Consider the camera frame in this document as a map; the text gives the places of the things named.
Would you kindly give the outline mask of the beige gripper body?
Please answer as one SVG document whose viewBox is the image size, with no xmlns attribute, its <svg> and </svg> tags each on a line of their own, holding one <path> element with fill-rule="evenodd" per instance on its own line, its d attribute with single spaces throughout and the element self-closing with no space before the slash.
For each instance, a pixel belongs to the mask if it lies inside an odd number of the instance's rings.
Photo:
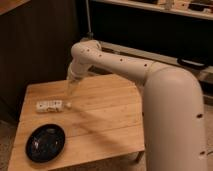
<svg viewBox="0 0 213 171">
<path fill-rule="evenodd" d="M 71 69 L 68 69 L 67 80 L 68 80 L 68 89 L 74 90 L 77 87 L 78 83 L 82 80 L 82 78 L 77 77 L 76 75 L 73 74 Z"/>
</svg>

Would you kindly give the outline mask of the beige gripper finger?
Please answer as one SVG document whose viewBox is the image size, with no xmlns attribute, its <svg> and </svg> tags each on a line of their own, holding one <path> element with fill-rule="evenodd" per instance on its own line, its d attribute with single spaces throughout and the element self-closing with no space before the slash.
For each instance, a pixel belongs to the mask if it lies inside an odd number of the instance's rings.
<svg viewBox="0 0 213 171">
<path fill-rule="evenodd" d="M 72 90 L 68 89 L 67 90 L 67 98 L 70 99 L 72 97 Z"/>
</svg>

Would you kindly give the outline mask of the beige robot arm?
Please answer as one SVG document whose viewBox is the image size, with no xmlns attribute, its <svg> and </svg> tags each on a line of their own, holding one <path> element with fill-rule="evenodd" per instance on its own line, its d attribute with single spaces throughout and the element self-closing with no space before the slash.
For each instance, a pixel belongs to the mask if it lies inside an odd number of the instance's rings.
<svg viewBox="0 0 213 171">
<path fill-rule="evenodd" d="M 147 171 L 208 171 L 204 99 L 189 71 L 156 62 L 104 52 L 96 40 L 71 47 L 71 83 L 96 66 L 137 86 L 142 99 Z"/>
</svg>

